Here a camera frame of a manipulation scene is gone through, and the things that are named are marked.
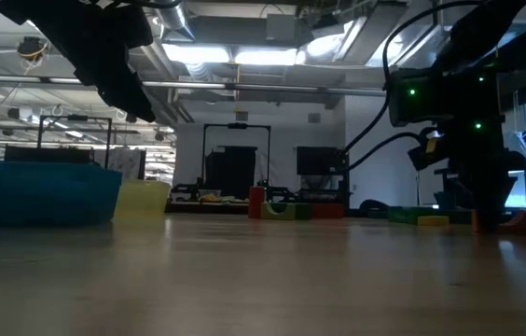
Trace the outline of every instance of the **yellow block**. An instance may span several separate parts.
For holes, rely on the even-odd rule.
[[[170,195],[170,185],[159,181],[128,180],[122,182],[114,220],[163,218]]]
[[[450,218],[447,216],[421,216],[418,218],[418,226],[448,226]]]

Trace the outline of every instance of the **blue bin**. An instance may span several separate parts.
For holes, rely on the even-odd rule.
[[[121,182],[121,173],[96,165],[0,161],[0,225],[107,223]]]

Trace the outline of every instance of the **black metal frame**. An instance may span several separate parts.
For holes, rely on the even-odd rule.
[[[53,119],[53,121],[48,125],[47,129],[44,130],[43,121],[46,119]],[[99,117],[87,117],[87,116],[40,116],[39,117],[39,133],[37,136],[37,148],[41,148],[41,142],[43,141],[43,132],[49,130],[49,128],[58,120],[67,119],[72,121],[88,121],[91,120],[105,120],[107,121],[107,142],[105,143],[105,162],[104,168],[107,169],[110,161],[110,140],[112,136],[112,119],[111,118],[99,118]]]
[[[204,124],[203,125],[203,147],[201,151],[201,180],[205,181],[205,146],[207,145],[207,129],[210,127],[224,127],[231,130],[246,130],[248,128],[260,128],[266,129],[268,132],[267,137],[267,180],[270,181],[270,158],[271,158],[271,126],[264,125],[248,125],[241,123],[230,123],[230,124]]]

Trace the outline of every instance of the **wooden table surface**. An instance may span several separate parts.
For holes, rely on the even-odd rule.
[[[0,230],[0,335],[526,335],[526,238],[190,215]]]

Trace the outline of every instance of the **black cable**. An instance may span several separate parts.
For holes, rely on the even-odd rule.
[[[475,6],[482,3],[482,1],[478,0],[464,0],[464,1],[454,1],[447,4],[439,5],[437,7],[433,7],[431,9],[427,9],[424,12],[421,12],[414,16],[412,19],[402,23],[399,27],[397,27],[394,32],[389,35],[387,40],[385,41],[385,46],[383,46],[383,54],[382,54],[382,60],[383,60],[383,74],[385,75],[385,103],[381,107],[381,110],[377,117],[375,117],[370,124],[362,131],[360,132],[340,153],[341,157],[344,157],[354,145],[356,145],[365,135],[367,135],[374,127],[377,125],[377,123],[381,120],[385,112],[387,111],[387,107],[390,104],[390,91],[391,91],[391,83],[390,83],[390,68],[387,62],[387,49],[389,48],[392,41],[400,34],[402,31],[404,31],[406,28],[408,28],[412,23],[423,19],[427,16],[430,16],[434,13],[437,13],[438,11],[452,8],[452,7],[462,7],[462,6]]]
[[[414,140],[418,141],[419,144],[422,145],[423,143],[423,139],[422,137],[420,137],[418,134],[416,133],[412,133],[412,132],[404,132],[404,133],[398,133],[392,137],[389,137],[383,141],[381,141],[380,143],[378,143],[376,146],[374,146],[367,154],[365,154],[364,157],[360,158],[357,162],[353,163],[350,167],[348,167],[348,171],[351,171],[352,169],[358,167],[359,165],[361,165],[361,163],[363,163],[366,159],[370,158],[371,155],[375,154],[376,151],[380,150],[382,147],[384,147],[385,145],[391,143],[392,141],[394,140],[397,140],[397,139],[400,139],[400,138],[405,138],[405,137],[409,137],[409,138],[413,138]]]
[[[267,8],[267,7],[269,7],[269,6],[274,6],[274,7],[276,7],[276,8],[280,11],[280,13],[282,13],[283,15],[285,15],[284,10],[281,9],[279,6],[277,6],[277,5],[275,5],[275,4],[272,4],[272,3],[267,3],[267,4],[265,4],[265,6],[263,6],[263,8],[261,8],[261,11],[259,12],[259,18],[263,16],[263,11],[265,11],[265,8]]]

